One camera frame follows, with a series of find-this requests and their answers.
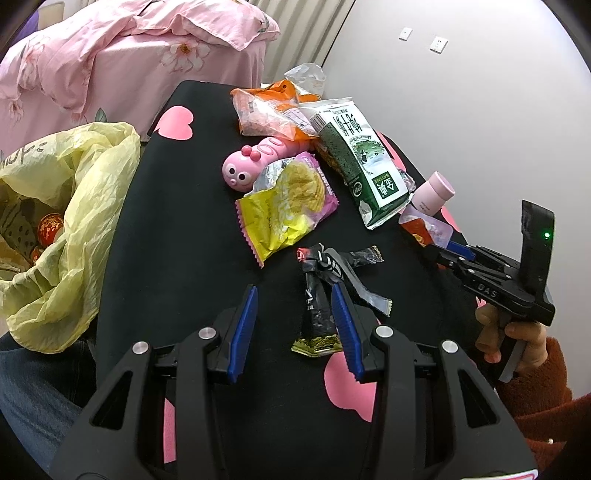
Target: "light switch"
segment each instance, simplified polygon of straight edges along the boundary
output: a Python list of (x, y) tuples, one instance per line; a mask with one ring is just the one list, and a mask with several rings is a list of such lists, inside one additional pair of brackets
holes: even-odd
[(433, 51), (436, 51), (437, 53), (441, 53), (443, 51), (443, 49), (445, 48), (445, 45), (447, 45), (446, 38), (435, 37), (435, 40), (433, 40), (433, 43), (431, 43), (431, 47), (429, 47), (429, 48)]
[(408, 40), (408, 38), (410, 37), (411, 32), (413, 31), (412, 28), (408, 28), (408, 27), (404, 27), (402, 29), (402, 31), (400, 32), (400, 36), (398, 37), (400, 40)]

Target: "black table cover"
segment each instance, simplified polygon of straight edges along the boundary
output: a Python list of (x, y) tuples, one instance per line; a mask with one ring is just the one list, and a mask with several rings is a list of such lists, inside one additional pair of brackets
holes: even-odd
[[(177, 141), (154, 133), (129, 188), (103, 286), (98, 381), (134, 342), (180, 342), (236, 306), (254, 283), (259, 315), (245, 372), (238, 384), (216, 387), (230, 477), (355, 479), (369, 423), (329, 401), (323, 379), (328, 358), (290, 351), (305, 312), (295, 247), (274, 254), (260, 269), (236, 219), (239, 194), (222, 179), (226, 156), (259, 141), (240, 135), (231, 89), (186, 81), (163, 108), (191, 110), (193, 137)], [(423, 177), (392, 146), (421, 184)], [(479, 331), (474, 297), (449, 272), (424, 263), (397, 217), (365, 229), (342, 180), (323, 168), (340, 206), (297, 246), (322, 242), (350, 251), (377, 245), (384, 263), (358, 274), (370, 290), (394, 301), (391, 317), (381, 320), (416, 342), (453, 339), (470, 349)], [(463, 238), (454, 233), (454, 240)]]

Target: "yellow snack bag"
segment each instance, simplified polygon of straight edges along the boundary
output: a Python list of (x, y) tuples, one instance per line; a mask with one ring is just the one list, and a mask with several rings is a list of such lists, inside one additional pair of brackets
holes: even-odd
[(294, 245), (339, 204), (318, 162), (308, 152), (268, 165), (252, 192), (236, 201), (242, 233), (259, 265)]

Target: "small snack packet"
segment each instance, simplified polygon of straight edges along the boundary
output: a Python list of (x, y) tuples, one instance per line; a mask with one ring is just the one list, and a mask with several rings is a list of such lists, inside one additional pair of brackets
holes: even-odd
[(343, 281), (345, 279), (349, 280), (359, 298), (364, 300), (368, 305), (371, 305), (374, 309), (382, 312), (386, 317), (390, 316), (392, 300), (369, 291), (368, 288), (361, 283), (361, 280), (355, 274), (353, 268), (351, 268), (347, 261), (341, 257), (334, 248), (327, 248), (326, 256), (328, 257), (328, 260), (320, 262), (322, 267), (330, 271), (333, 275), (339, 276)]
[(400, 214), (398, 223), (424, 247), (435, 244), (447, 248), (452, 238), (452, 226), (420, 212), (412, 205), (408, 205)]
[(317, 137), (309, 120), (298, 110), (298, 105), (320, 100), (320, 96), (312, 93), (300, 95), (289, 80), (275, 82), (265, 89), (236, 88), (230, 94), (242, 135), (269, 135), (289, 140)]
[(304, 152), (264, 168), (252, 191), (236, 201), (236, 210), (262, 268), (274, 252), (311, 232), (338, 205), (318, 162)]
[(344, 178), (368, 229), (408, 205), (404, 178), (351, 98), (303, 103), (300, 110), (320, 137), (317, 151)]
[(301, 323), (301, 334), (291, 346), (291, 351), (312, 358), (341, 352), (343, 346), (324, 285), (314, 272), (309, 271), (305, 275), (307, 312)]
[[(352, 268), (384, 261), (375, 246), (357, 252), (341, 252), (340, 256)], [(343, 272), (334, 270), (336, 266), (327, 255), (323, 244), (299, 248), (297, 259), (306, 275), (307, 313), (302, 319), (300, 336), (294, 341), (291, 351), (312, 358), (340, 352), (343, 346), (340, 343), (323, 282), (330, 287), (343, 280)]]

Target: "clear plastic bag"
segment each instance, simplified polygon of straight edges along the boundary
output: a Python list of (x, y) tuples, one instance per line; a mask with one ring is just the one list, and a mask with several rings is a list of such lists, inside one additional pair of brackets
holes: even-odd
[(303, 63), (285, 73), (285, 78), (292, 81), (296, 87), (306, 92), (322, 97), (326, 75), (322, 67), (316, 63)]
[(303, 102), (315, 102), (317, 95), (300, 95), (289, 80), (265, 89), (234, 89), (232, 102), (242, 135), (269, 135), (289, 140), (311, 140), (316, 131), (298, 109)]

